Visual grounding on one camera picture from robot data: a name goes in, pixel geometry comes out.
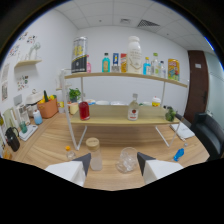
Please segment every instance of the potted plant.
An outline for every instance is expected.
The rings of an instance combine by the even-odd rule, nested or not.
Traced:
[[[69,88],[69,90],[70,90],[69,91],[69,97],[70,97],[71,102],[72,103],[77,102],[77,100],[80,99],[81,92],[79,91],[78,88],[76,88],[76,89],[70,89]]]

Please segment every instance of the white wall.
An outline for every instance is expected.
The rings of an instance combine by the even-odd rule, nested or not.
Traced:
[[[112,64],[113,53],[126,53],[128,47],[128,37],[138,36],[142,48],[142,62],[148,56],[153,59],[153,53],[158,53],[159,60],[163,60],[168,66],[168,59],[174,58],[180,62],[181,82],[188,84],[189,80],[189,59],[187,50],[174,42],[157,34],[136,28],[106,26],[93,27],[78,30],[77,37],[88,37],[88,54],[92,66],[92,72],[102,71],[102,59],[104,53],[109,53]],[[80,88],[80,80],[74,79],[73,86]],[[86,99],[126,101],[132,100],[132,94],[138,93],[138,102],[149,101],[154,96],[162,98],[163,82],[126,78],[126,77],[91,77],[84,78],[84,92]],[[166,84],[164,104],[168,104],[178,109],[183,115],[188,96],[188,89],[184,87]]]
[[[37,56],[42,59],[36,65],[27,65],[14,69],[17,63],[17,56],[6,58],[4,65],[10,64],[8,74],[8,99],[2,102],[2,90],[0,91],[1,108],[3,113],[6,109],[14,106],[13,97],[22,94],[23,103],[26,97],[32,93],[32,89],[37,91],[47,91],[48,95],[56,94],[55,76],[60,73],[64,67],[70,67],[73,39],[76,36],[77,29],[64,15],[56,10],[46,12],[44,15],[34,21],[24,32],[28,36],[36,35],[36,42],[39,42],[41,48],[37,51]],[[20,55],[29,52],[31,44],[25,40],[17,40],[14,44],[20,44]],[[28,75],[29,88],[18,91],[16,78]]]

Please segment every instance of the blue bottle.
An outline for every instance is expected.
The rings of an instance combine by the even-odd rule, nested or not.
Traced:
[[[145,57],[145,63],[143,64],[143,74],[151,75],[151,65],[149,63],[149,57]]]
[[[110,59],[108,58],[108,53],[104,53],[104,59],[102,61],[102,72],[110,72]]]
[[[179,149],[176,153],[176,155],[173,157],[173,160],[178,162],[180,160],[180,157],[184,155],[184,147],[187,146],[187,143],[184,144],[183,148]]]

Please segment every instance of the wall shelf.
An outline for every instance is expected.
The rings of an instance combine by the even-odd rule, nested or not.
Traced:
[[[16,65],[16,67],[20,67],[20,66],[25,66],[25,65],[35,65],[39,62],[41,62],[42,60],[26,60],[26,61],[19,61]]]
[[[83,78],[83,77],[96,77],[96,76],[120,76],[120,77],[133,77],[133,78],[142,78],[142,79],[152,79],[157,81],[162,81],[166,83],[171,83],[174,85],[182,86],[187,88],[188,85],[180,83],[175,80],[171,79],[164,79],[157,76],[152,75],[143,75],[143,74],[136,74],[136,73],[121,73],[121,72],[96,72],[96,73],[87,73],[87,72],[80,72],[80,73],[72,73],[71,75],[66,75],[65,79],[72,79],[72,78]]]

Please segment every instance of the blue object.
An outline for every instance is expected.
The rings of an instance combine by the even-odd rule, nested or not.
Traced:
[[[184,155],[184,149],[181,148],[177,151],[176,155],[173,157],[174,161],[179,161],[180,157]]]

